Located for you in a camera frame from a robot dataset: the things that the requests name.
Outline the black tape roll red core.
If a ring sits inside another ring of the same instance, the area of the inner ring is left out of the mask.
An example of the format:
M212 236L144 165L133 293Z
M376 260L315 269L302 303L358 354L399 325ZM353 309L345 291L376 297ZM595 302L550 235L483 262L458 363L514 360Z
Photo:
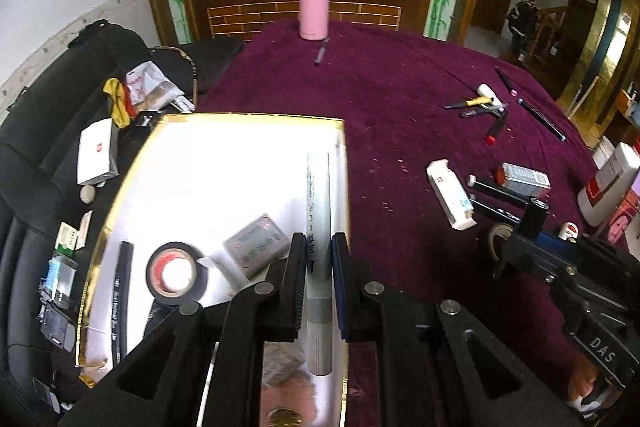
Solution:
M145 269L145 282L154 301L161 306L176 307L198 301L204 295L208 274L200 260L203 255L193 246L181 242L157 248Z

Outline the white red-bordered plaster box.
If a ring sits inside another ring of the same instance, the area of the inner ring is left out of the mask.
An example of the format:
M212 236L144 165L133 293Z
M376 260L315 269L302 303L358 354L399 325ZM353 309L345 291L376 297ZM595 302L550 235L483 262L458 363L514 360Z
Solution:
M269 216L262 215L222 245L244 277L250 279L285 255L290 242Z

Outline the black pen case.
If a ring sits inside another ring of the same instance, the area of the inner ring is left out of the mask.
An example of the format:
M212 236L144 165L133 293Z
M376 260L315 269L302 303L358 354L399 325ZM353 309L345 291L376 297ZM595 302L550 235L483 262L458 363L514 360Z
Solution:
M122 242L119 246L112 294L112 357L117 366L127 354L127 321L130 273L134 245Z

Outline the white grey marker pen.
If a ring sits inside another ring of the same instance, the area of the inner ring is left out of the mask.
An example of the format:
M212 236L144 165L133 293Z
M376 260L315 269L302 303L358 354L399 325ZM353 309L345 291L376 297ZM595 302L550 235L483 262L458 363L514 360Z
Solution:
M329 157L314 154L307 166L306 280L307 367L326 376L333 364L331 191Z

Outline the pink fluffy round puff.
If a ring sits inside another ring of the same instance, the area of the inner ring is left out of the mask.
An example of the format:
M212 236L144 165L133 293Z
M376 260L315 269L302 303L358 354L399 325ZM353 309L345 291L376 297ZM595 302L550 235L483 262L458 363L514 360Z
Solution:
M284 415L299 426L311 426L318 416L315 397L316 386L303 377L291 377L276 387L262 387L259 425L274 426L273 416Z

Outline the white pill bottle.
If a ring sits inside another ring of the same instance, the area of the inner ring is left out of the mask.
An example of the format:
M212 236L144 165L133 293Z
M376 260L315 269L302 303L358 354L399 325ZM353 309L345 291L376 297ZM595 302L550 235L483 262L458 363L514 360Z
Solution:
M201 257L198 259L198 264L218 273L233 294L242 291L242 289L250 285L250 280L243 274L229 255L224 254L222 251L216 251L215 254Z

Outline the black art marker printed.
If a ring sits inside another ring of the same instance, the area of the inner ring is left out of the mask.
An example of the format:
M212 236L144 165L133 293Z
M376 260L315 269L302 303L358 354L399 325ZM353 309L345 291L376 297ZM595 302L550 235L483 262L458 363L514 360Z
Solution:
M470 196L470 202L475 213L479 213L480 215L492 219L496 222L507 223L508 225L513 225L514 227L516 227L521 222L521 218L515 216L512 212L504 210L502 208L492 207L491 205L486 204L486 202L482 202L481 200L477 199L474 195Z

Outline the black marker white caps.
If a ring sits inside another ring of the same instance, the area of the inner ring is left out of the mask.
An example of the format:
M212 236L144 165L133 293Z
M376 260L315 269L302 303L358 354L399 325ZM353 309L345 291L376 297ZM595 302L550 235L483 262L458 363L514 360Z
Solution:
M529 199L527 197L501 187L494 182L477 178L474 174L470 174L466 178L466 185L469 188L472 188L472 190L495 199L500 199L503 202L508 202L513 206L524 208L529 203Z

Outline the gold-edged white storage box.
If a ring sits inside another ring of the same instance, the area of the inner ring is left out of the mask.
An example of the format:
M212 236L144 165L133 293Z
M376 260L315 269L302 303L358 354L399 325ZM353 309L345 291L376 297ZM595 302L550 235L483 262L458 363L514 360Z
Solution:
M160 120L122 181L94 247L80 307L76 357L89 393L116 367L111 313L120 243L134 245L127 356L184 305L168 307L154 301L145 282L154 251L181 242L203 256L227 254L222 243L262 215L288 236L290 250L294 234L306 236L307 166L314 154L329 157L332 237L349 226L346 140L340 120L265 114L188 114ZM339 426L345 420L347 355L337 328L333 277L332 372L316 376L307 367L307 265L297 337L292 343L265 344L262 387L279 386L291 377L310 379L318 409L311 426ZM204 308L228 303L237 293L218 273L206 270L204 295L189 303Z

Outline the yellow black pen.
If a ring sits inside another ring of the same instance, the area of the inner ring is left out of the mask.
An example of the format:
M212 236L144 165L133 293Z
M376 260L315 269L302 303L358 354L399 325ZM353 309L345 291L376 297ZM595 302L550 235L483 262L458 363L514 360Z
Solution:
M494 103L494 99L490 96L478 96L477 98L471 98L471 100L464 100L454 104L445 105L444 109L464 109L468 107L480 106L483 104L491 105Z

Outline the black leather sofa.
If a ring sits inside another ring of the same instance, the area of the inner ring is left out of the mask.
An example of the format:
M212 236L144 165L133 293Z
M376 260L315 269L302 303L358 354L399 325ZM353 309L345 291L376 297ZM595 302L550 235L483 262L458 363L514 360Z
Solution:
M110 115L110 78L154 62L186 93L215 86L241 52L239 37L205 38L150 48L130 29L98 20L86 26L18 97L1 125L1 419L46 423L51 410L35 381L58 399L78 400L82 384L70 352L40 331L38 286L46 276L58 227L78 225L86 207L76 179L78 140Z

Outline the white small tube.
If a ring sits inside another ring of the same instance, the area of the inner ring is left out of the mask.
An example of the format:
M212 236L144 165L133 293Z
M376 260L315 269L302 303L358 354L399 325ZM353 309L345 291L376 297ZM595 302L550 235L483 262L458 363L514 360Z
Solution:
M500 98L498 98L498 95L495 94L495 91L491 89L491 87L488 86L488 84L486 83L481 83L476 90L477 94L479 96L484 96L485 98L489 98L489 100L491 101L491 104L493 106L501 106L502 102L500 101Z

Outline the white plastic bag red print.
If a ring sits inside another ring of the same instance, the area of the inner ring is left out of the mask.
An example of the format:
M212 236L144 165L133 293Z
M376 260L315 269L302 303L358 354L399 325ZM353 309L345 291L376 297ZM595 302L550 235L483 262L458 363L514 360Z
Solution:
M186 94L153 62L144 62L126 74L126 86L132 107L137 113L159 112L168 105L179 113L193 113L195 106Z

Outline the small pen near thermos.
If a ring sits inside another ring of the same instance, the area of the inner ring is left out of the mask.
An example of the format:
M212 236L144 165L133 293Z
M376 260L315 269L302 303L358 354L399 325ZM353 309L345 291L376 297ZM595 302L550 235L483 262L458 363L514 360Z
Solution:
M324 54L326 54L326 48L328 47L328 44L330 42L330 37L326 37L322 40L320 49L318 49L318 53L316 58L314 59L314 66L320 66L320 64L322 63Z

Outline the pink thermos bottle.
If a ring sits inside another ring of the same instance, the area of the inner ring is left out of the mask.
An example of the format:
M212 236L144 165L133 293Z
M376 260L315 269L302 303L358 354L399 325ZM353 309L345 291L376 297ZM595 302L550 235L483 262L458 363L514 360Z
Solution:
M329 35L330 0L298 0L299 37L320 41Z

